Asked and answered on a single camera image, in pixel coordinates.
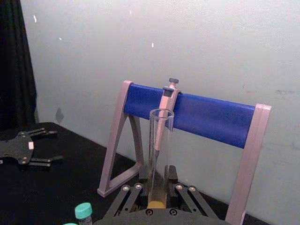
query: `glass cylinder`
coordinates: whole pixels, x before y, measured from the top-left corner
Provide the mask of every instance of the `glass cylinder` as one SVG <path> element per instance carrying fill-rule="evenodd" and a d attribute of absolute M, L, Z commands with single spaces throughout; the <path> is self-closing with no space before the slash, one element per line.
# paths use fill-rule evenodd
<path fill-rule="evenodd" d="M 148 208 L 165 208 L 174 113 L 167 109 L 150 112 Z"/>

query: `screw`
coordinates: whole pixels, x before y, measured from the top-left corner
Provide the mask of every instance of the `screw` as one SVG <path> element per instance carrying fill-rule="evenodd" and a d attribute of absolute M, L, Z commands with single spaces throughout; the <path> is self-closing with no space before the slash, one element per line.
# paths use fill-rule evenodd
<path fill-rule="evenodd" d="M 153 215 L 153 210 L 147 209 L 147 210 L 146 210 L 146 215 L 147 215 L 147 216 L 152 216 L 152 215 Z"/>
<path fill-rule="evenodd" d="M 128 190 L 129 190 L 129 186 L 126 185 L 126 186 L 124 186 L 122 189 L 123 189 L 123 191 L 128 191 Z"/>
<path fill-rule="evenodd" d="M 176 189 L 182 190 L 182 189 L 183 189 L 183 186 L 182 186 L 181 184 L 177 184 L 177 185 L 176 185 Z"/>
<path fill-rule="evenodd" d="M 171 214 L 172 216 L 176 216 L 176 215 L 177 215 L 177 211 L 174 210 L 174 209 L 171 209 L 171 210 L 170 210 L 170 214 Z"/>
<path fill-rule="evenodd" d="M 194 186 L 190 186 L 188 189 L 189 191 L 196 191 L 196 188 Z"/>
<path fill-rule="evenodd" d="M 136 188 L 136 189 L 141 189 L 141 188 L 142 188 L 142 185 L 141 185 L 141 184 L 136 184 L 136 185 L 135 185 L 135 188 Z"/>

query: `yellow sample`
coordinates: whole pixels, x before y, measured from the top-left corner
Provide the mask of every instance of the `yellow sample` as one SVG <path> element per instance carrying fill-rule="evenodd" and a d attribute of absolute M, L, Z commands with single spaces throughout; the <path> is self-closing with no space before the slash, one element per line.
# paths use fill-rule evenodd
<path fill-rule="evenodd" d="M 165 209 L 165 204 L 158 201 L 152 201 L 148 203 L 148 208 L 151 209 Z"/>

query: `black tabletop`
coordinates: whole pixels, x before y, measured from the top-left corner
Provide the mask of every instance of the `black tabletop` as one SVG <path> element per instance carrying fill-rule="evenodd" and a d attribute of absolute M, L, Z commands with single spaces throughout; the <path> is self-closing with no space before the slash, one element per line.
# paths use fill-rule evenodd
<path fill-rule="evenodd" d="M 119 189 L 102 198 L 97 194 L 106 148 L 54 123 L 0 133 L 0 139 L 11 139 L 21 130 L 46 128 L 57 130 L 57 138 L 34 141 L 35 158 L 63 155 L 60 163 L 52 163 L 49 171 L 28 166 L 20 168 L 9 160 L 0 165 L 0 224 L 60 225 L 77 222 L 76 205 L 90 202 L 93 221 L 101 219 Z M 116 156 L 112 176 L 125 171 L 134 162 Z M 132 179 L 129 185 L 137 182 Z"/>

